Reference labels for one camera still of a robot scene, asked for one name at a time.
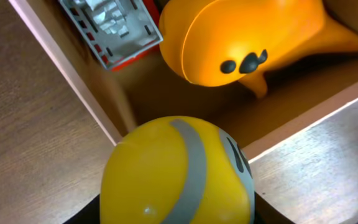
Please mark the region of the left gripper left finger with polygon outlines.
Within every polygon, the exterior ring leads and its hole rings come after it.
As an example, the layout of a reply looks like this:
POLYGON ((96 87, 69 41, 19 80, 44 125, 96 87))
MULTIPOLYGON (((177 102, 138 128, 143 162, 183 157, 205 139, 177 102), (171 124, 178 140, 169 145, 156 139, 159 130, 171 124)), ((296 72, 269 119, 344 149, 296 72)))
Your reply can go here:
POLYGON ((100 224, 100 195, 63 224, 100 224))

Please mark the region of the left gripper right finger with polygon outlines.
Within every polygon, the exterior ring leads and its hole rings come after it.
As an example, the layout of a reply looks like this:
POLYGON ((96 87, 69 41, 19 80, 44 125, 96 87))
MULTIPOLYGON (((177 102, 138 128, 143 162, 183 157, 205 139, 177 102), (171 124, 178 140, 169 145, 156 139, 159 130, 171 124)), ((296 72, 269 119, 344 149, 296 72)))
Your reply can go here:
POLYGON ((258 193, 255 193, 254 224, 295 224, 285 215, 276 210, 258 193))

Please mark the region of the yellow round toy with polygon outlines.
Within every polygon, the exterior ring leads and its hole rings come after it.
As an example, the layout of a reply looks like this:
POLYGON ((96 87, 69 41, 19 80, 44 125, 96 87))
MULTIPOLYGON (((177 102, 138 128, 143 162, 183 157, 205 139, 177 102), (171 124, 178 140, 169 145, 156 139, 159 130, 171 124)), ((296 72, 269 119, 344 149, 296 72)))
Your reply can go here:
POLYGON ((101 223, 253 223, 246 156, 221 128, 168 116, 114 148, 101 182, 101 223))

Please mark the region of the orange rubber toy animal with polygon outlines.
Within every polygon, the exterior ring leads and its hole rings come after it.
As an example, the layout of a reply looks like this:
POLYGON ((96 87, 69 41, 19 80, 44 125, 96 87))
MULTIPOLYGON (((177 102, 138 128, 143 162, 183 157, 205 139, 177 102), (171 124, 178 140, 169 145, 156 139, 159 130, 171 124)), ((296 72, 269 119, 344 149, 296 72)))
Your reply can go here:
POLYGON ((239 82, 267 94, 264 73, 326 53, 358 52, 358 34, 321 0, 172 0, 160 16, 164 61, 194 85, 239 82))

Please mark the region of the red toy car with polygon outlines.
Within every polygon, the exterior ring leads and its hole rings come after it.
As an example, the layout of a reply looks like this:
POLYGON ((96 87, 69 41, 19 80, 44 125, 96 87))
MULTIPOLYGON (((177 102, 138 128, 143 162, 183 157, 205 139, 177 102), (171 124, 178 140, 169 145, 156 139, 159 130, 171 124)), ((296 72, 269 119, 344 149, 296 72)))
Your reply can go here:
POLYGON ((148 0, 59 0, 106 70, 119 70, 163 41, 159 11, 148 0))

